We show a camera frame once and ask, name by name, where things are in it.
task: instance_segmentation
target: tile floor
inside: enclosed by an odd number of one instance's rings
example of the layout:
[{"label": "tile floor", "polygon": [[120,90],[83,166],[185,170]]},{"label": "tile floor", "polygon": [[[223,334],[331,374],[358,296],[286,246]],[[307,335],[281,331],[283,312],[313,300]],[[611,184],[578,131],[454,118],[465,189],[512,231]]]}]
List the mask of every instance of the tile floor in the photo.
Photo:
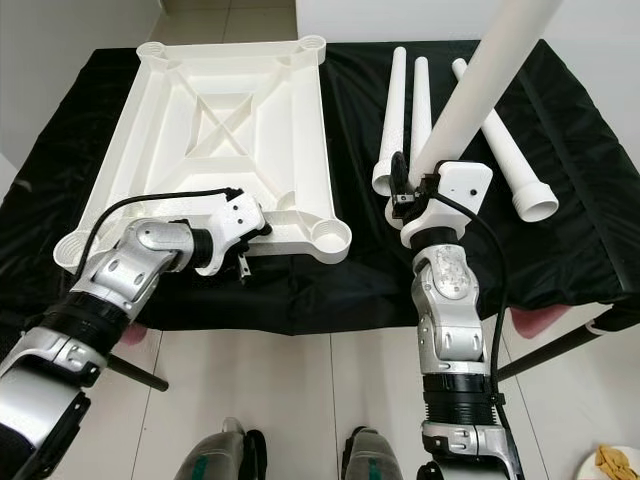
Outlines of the tile floor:
[{"label": "tile floor", "polygon": [[[167,44],[295,39],[291,0],[166,0],[152,34]],[[573,309],[535,340],[507,321],[501,363],[605,307]],[[485,322],[490,334],[492,322]],[[566,480],[598,442],[640,446],[640,328],[610,335],[503,382],[527,478]],[[394,446],[406,479],[425,462],[414,329],[284,337],[150,332],[118,354],[167,378],[165,393],[107,372],[58,480],[171,479],[225,416],[267,437],[271,480],[337,480],[345,439],[362,424]]]}]

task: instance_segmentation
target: black cable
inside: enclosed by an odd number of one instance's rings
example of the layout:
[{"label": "black cable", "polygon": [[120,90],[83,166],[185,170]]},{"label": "black cable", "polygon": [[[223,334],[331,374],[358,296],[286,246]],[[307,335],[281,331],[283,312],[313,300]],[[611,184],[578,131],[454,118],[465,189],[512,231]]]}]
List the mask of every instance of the black cable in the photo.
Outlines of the black cable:
[{"label": "black cable", "polygon": [[89,251],[91,250],[91,245],[93,245],[93,241],[98,235],[98,231],[100,227],[105,222],[109,215],[113,212],[122,208],[124,206],[130,205],[136,202],[144,202],[148,200],[167,200],[172,198],[187,198],[187,197],[206,197],[209,195],[227,195],[227,197],[235,197],[242,193],[242,190],[237,190],[234,188],[217,188],[215,190],[199,190],[195,192],[177,192],[177,193],[154,193],[151,195],[137,195],[135,197],[125,198],[124,200],[120,200],[119,202],[114,203],[109,208],[107,208],[102,215],[98,217],[96,223],[94,223],[91,228],[91,232],[89,233],[89,238],[87,238],[87,243],[84,244],[84,249],[82,250],[82,255],[80,256],[80,261],[78,262],[78,268],[76,269],[76,273],[73,276],[73,283],[76,283],[80,280],[80,276],[84,270],[84,267],[87,264],[87,259],[89,257]]},{"label": "black cable", "polygon": [[[500,258],[500,275],[502,277],[502,291],[500,295],[500,309],[498,310],[498,316],[496,318],[496,328],[493,332],[493,340],[491,342],[491,361],[490,361],[490,381],[491,381],[491,390],[496,398],[499,398],[500,391],[498,389],[498,353],[500,352],[500,338],[502,337],[502,326],[504,324],[504,316],[507,310],[507,295],[509,293],[509,278],[508,278],[508,270],[507,270],[507,256],[500,245],[500,241],[496,234],[491,229],[491,227],[482,220],[478,215],[473,213],[464,205],[460,205],[458,202],[451,200],[444,195],[434,192],[431,194],[431,198],[438,200],[439,202],[444,203],[445,205],[457,210],[462,213],[469,219],[478,223],[483,230],[487,233],[491,243],[498,251]],[[509,425],[509,421],[507,420],[507,415],[504,411],[504,407],[496,402],[496,412],[498,413],[498,418],[500,419],[500,423],[505,428],[505,430],[511,430]]]}]

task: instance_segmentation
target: white plastic tray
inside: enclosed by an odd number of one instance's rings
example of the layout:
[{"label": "white plastic tray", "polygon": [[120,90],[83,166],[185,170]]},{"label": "white plastic tray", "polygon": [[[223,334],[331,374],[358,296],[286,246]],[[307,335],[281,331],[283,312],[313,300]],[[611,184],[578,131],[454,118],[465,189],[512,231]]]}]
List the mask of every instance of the white plastic tray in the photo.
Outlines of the white plastic tray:
[{"label": "white plastic tray", "polygon": [[[249,255],[307,253],[343,260],[349,227],[336,219],[318,65],[326,42],[165,46],[145,43],[140,69],[75,231],[54,250],[74,271],[91,227],[113,203],[150,193],[242,188],[273,233]],[[187,218],[193,227],[222,197],[142,202],[115,212],[92,251],[112,248],[133,219]]]}]

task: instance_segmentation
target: white wall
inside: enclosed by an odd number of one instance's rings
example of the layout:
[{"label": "white wall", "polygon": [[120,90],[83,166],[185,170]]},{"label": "white wall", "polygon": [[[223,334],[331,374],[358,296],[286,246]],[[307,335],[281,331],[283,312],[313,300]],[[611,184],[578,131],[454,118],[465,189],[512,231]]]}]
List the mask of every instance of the white wall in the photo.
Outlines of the white wall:
[{"label": "white wall", "polygon": [[0,204],[16,176],[17,169],[0,152]]},{"label": "white wall", "polygon": [[[373,42],[481,38],[499,5],[499,0],[297,0],[296,8],[300,36]],[[589,91],[636,168],[639,24],[637,0],[565,0],[544,35]]]},{"label": "white wall", "polygon": [[157,0],[0,0],[0,144],[20,167],[96,48],[143,43]]}]

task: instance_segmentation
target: white pipe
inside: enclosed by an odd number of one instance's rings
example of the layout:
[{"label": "white pipe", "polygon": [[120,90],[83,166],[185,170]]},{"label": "white pipe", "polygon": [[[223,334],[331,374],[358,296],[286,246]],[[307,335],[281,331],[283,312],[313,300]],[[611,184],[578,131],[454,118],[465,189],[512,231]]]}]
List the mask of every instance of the white pipe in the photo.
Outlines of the white pipe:
[{"label": "white pipe", "polygon": [[515,77],[562,0],[504,0],[426,145],[411,159],[416,187],[442,160],[458,160]]},{"label": "white pipe", "polygon": [[371,185],[376,193],[386,197],[391,195],[389,175],[391,174],[391,157],[402,152],[404,139],[404,84],[407,70],[407,51],[398,47],[393,51],[391,79],[387,95],[387,110],[384,115],[382,142],[378,163],[373,167]]},{"label": "white pipe", "polygon": [[[456,78],[463,78],[467,62],[458,58],[452,65]],[[542,183],[522,154],[509,130],[494,109],[482,123],[487,143],[513,192],[513,206],[525,222],[539,222],[558,210],[558,199]]]},{"label": "white pipe", "polygon": [[413,110],[411,117],[411,152],[409,160],[416,158],[431,133],[431,98],[429,88],[429,62],[424,57],[416,60],[413,74]]}]

